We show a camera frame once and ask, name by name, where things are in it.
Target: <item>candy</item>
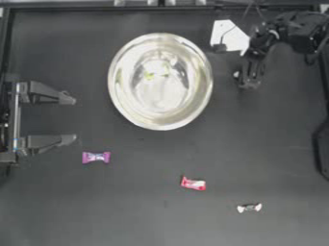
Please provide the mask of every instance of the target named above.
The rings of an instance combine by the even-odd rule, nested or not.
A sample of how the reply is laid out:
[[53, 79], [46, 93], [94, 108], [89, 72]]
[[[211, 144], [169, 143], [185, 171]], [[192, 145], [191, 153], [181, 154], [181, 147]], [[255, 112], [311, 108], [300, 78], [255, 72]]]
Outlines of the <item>candy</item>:
[[112, 152], [105, 152], [100, 154], [90, 153], [90, 152], [82, 152], [82, 164], [88, 164], [98, 160], [102, 160], [105, 163], [109, 163], [110, 156], [112, 156]]
[[237, 210], [240, 213], [244, 213], [245, 211], [261, 211], [263, 204], [241, 205], [241, 206], [237, 206]]
[[207, 181], [193, 181], [189, 180], [185, 176], [183, 176], [181, 186], [196, 190], [207, 190]]

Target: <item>white candy wrapper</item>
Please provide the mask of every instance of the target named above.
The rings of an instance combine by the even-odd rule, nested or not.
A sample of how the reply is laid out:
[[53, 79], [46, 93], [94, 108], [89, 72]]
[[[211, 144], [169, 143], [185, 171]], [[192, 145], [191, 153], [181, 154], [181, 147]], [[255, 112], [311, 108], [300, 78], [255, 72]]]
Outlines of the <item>white candy wrapper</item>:
[[245, 211], [261, 211], [263, 204], [240, 205], [237, 206], [237, 210], [240, 213], [244, 213]]

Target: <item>pink candy wrapper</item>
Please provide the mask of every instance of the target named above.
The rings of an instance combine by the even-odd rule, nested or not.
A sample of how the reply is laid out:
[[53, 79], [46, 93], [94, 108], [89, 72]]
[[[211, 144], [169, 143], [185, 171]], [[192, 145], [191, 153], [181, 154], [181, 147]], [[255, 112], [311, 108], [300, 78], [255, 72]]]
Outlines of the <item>pink candy wrapper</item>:
[[105, 163], [110, 162], [112, 152], [105, 152], [101, 154], [82, 152], [82, 164], [88, 164], [93, 161], [102, 160]]
[[181, 186], [196, 190], [207, 190], [207, 181], [193, 181], [183, 176]]

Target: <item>black mat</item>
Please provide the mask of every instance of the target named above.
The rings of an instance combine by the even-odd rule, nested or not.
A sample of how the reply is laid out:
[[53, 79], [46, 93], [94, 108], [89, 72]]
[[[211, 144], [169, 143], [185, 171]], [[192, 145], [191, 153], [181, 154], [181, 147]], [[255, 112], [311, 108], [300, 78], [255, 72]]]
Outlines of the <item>black mat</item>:
[[[329, 184], [316, 173], [312, 148], [326, 118], [319, 68], [280, 45], [263, 87], [241, 93], [232, 79], [239, 54], [217, 55], [209, 47], [217, 18], [211, 12], [17, 15], [11, 71], [80, 100], [74, 107], [26, 108], [23, 131], [77, 133], [80, 140], [23, 160], [0, 187], [2, 245], [328, 243]], [[241, 23], [247, 30], [256, 20]], [[215, 67], [205, 112], [166, 133], [136, 127], [108, 91], [117, 50], [152, 32], [189, 38]], [[106, 150], [110, 165], [82, 165], [82, 151]], [[183, 174], [205, 179], [208, 191], [183, 189]], [[263, 202], [263, 211], [239, 214], [236, 206], [249, 202]]]

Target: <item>metal bowl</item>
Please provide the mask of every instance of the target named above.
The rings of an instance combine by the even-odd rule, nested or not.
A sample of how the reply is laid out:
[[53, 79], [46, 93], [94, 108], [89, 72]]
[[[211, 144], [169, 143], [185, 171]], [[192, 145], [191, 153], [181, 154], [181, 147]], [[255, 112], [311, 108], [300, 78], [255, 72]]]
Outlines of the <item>metal bowl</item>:
[[124, 116], [152, 130], [173, 130], [201, 114], [213, 92], [209, 60], [184, 37], [149, 34], [118, 51], [110, 95]]

